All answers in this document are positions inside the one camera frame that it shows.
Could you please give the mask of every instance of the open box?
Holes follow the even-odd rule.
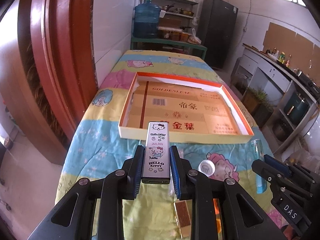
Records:
[[[137,72],[121,113],[120,137],[146,140],[151,121],[169,122],[169,139],[177,143],[247,143],[253,136],[246,118],[222,84]]]

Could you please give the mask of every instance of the bedsheet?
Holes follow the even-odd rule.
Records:
[[[223,83],[222,79],[198,57],[161,51],[127,51],[104,80],[76,130],[60,176],[56,202],[81,177],[90,180],[104,178],[114,170],[120,169],[123,162],[133,156],[137,145],[145,145],[145,141],[121,139],[118,132],[121,111],[137,71],[183,75]],[[265,154],[272,156],[254,119],[230,89],[229,92],[252,127],[252,139],[261,139]],[[216,171],[210,178],[234,178],[279,227],[282,225],[281,215],[270,203],[270,189],[263,194],[256,194],[256,175],[251,170],[254,153],[250,142],[225,145],[172,142],[170,145],[176,145],[194,169],[197,169],[202,160],[212,161]],[[168,185],[142,183],[135,201],[123,201],[125,239],[180,239],[173,201],[174,196],[169,194]],[[98,210],[99,202],[93,236],[96,234]]]

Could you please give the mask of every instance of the kettle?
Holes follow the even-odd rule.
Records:
[[[309,104],[299,93],[293,93],[284,107],[284,113],[292,124],[298,125],[309,109]]]

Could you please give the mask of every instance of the green table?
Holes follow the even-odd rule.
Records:
[[[143,38],[135,38],[131,37],[131,49],[136,49],[136,45],[138,42],[147,42],[147,43],[158,43],[158,44],[169,44],[169,45],[176,45],[176,46],[182,46],[192,49],[199,49],[202,51],[201,58],[204,60],[205,54],[207,53],[207,48],[202,45],[195,45],[187,42],[182,41],[171,41],[166,39],[143,39]]]

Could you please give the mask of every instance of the potted plant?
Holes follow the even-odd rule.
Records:
[[[253,115],[253,119],[256,121],[259,128],[262,128],[264,124],[268,121],[273,113],[273,106],[269,101],[263,101]]]
[[[241,101],[248,112],[253,116],[260,104],[266,100],[268,100],[268,96],[261,88],[255,90],[248,87]]]

